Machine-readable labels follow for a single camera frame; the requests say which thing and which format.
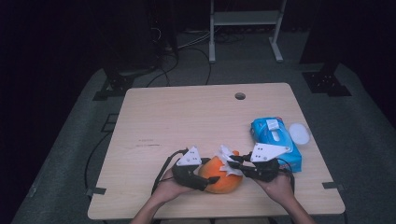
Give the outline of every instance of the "blue box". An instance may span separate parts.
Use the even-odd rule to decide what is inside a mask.
[[[281,118],[255,119],[251,123],[251,133],[257,143],[289,147],[289,152],[278,156],[280,167],[289,169],[288,163],[294,173],[302,171],[301,164],[303,157],[291,140],[289,132]]]

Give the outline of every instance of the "orange object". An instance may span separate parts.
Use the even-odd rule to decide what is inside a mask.
[[[235,156],[239,156],[238,151],[233,151]],[[206,164],[201,166],[198,171],[198,175],[203,178],[209,178],[210,176],[220,176],[220,179],[216,184],[210,184],[206,187],[205,191],[211,193],[229,193],[235,190],[242,182],[242,175],[227,175],[226,171],[221,171],[220,167],[224,164],[217,157],[213,157]]]

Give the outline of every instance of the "hand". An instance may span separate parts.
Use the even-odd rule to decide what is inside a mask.
[[[262,187],[272,200],[282,206],[295,200],[291,189],[290,177],[283,172],[279,172],[278,176],[269,183],[258,179],[254,179],[254,181]]]
[[[155,198],[158,202],[167,203],[174,200],[180,194],[193,191],[194,189],[179,185],[173,178],[172,170],[169,169],[163,175],[162,180],[158,184],[151,198]]]

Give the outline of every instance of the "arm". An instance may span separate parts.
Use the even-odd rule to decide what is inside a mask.
[[[163,180],[157,189],[136,214],[131,224],[149,224],[157,213],[158,209],[165,203],[174,200],[180,194],[192,191],[193,189],[180,186],[173,178],[172,171],[167,170],[163,175]]]
[[[293,191],[291,190],[290,178],[286,174],[279,173],[279,175],[269,183],[257,179],[254,179],[254,181],[262,187],[272,200],[279,203],[288,212],[296,224],[316,223],[294,197]]]

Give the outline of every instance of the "table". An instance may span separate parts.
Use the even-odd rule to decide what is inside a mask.
[[[209,61],[216,61],[215,26],[221,25],[275,25],[274,36],[269,37],[270,45],[278,63],[283,63],[283,57],[277,46],[277,37],[285,13],[287,0],[282,0],[279,10],[268,11],[215,11],[215,0],[210,0],[210,39]]]
[[[128,90],[96,185],[106,192],[93,194],[88,216],[92,219],[134,217],[149,198],[155,177],[172,153],[197,146],[201,157],[211,158],[223,144],[248,154],[254,147],[250,123],[256,118],[272,116],[281,117],[287,127],[293,122],[308,127],[286,83]],[[295,174],[296,198],[311,215],[343,213],[345,206],[337,189],[322,186],[324,182],[332,182],[332,177],[315,138],[311,136],[311,141],[299,149],[303,171]],[[244,178],[241,186],[229,194],[199,190],[183,194],[163,206],[155,217],[286,214],[256,183]]]

